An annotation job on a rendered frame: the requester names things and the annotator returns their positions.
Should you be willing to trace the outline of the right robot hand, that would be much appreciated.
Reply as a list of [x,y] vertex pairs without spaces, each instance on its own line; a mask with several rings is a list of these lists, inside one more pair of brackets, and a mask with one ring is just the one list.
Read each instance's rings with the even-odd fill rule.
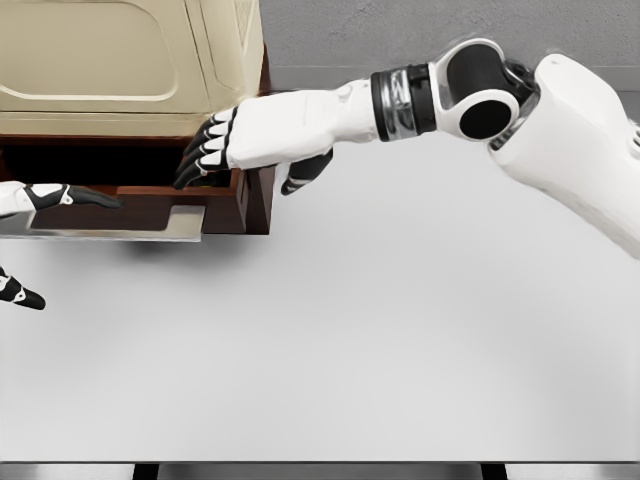
[[249,98],[212,114],[185,148],[173,188],[182,190],[214,172],[287,164],[281,194],[291,195],[333,159],[321,104],[308,91]]

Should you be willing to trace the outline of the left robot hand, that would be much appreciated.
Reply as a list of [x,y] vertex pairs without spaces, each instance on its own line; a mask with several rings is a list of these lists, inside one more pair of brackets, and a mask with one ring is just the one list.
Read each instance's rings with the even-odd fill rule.
[[[25,184],[20,181],[0,182],[0,220],[19,213],[37,212],[59,205],[98,205],[118,209],[118,199],[83,186],[61,183]],[[24,287],[14,276],[0,266],[0,302],[33,310],[43,310],[45,299]]]

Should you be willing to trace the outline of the beige cabinet with brown frame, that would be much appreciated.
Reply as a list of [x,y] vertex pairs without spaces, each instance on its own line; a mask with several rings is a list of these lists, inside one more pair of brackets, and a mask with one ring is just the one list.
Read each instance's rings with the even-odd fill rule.
[[0,151],[26,183],[168,185],[258,92],[259,0],[0,0]]

